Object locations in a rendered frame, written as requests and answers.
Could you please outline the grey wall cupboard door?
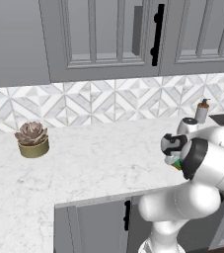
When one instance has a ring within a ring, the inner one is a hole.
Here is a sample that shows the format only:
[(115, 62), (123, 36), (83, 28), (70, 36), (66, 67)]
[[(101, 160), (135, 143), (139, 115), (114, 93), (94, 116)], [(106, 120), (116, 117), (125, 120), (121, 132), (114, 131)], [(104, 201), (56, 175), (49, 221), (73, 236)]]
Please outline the grey wall cupboard door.
[(50, 81), (158, 74), (154, 14), (158, 0), (38, 0)]
[(224, 0), (168, 0), (160, 74), (224, 72)]

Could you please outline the grey base cupboard door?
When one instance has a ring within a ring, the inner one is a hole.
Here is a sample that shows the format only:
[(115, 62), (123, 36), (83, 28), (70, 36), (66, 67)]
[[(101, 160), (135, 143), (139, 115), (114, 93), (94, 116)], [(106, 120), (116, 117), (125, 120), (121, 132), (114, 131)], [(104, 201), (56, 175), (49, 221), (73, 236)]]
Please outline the grey base cupboard door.
[(53, 253), (126, 253), (126, 201), (131, 198), (55, 205)]

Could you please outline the succulent plant in olive pot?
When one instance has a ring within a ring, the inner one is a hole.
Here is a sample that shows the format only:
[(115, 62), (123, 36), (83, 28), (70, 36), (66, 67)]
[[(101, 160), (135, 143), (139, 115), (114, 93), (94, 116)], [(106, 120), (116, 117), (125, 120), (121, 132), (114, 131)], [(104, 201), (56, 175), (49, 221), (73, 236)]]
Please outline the succulent plant in olive pot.
[(49, 150), (47, 129), (42, 123), (24, 123), (15, 133), (20, 153), (26, 158), (38, 158)]

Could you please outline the grey soap dispenser bottle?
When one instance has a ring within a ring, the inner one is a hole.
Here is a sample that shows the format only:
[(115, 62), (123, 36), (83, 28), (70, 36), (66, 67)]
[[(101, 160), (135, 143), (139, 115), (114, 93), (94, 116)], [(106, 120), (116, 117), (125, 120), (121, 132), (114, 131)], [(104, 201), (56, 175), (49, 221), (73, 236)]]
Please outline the grey soap dispenser bottle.
[(209, 105), (207, 99), (203, 99), (198, 105), (195, 113), (195, 119), (199, 124), (203, 124), (208, 114)]

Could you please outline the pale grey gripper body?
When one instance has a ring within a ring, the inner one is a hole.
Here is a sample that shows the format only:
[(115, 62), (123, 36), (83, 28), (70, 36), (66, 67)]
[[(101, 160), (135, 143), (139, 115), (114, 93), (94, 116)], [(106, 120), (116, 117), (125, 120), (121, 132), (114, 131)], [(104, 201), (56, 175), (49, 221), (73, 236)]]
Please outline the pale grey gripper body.
[(174, 164), (176, 161), (178, 161), (180, 159), (180, 156), (179, 155), (167, 155), (165, 157), (165, 162), (168, 164), (168, 165), (172, 165)]

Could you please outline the plain grey wall cupboard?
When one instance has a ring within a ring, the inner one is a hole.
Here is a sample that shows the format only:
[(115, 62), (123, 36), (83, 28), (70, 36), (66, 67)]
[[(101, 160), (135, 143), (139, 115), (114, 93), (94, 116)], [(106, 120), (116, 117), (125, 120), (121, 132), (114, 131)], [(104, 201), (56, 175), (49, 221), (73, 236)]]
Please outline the plain grey wall cupboard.
[(0, 0), (0, 87), (49, 82), (38, 0)]

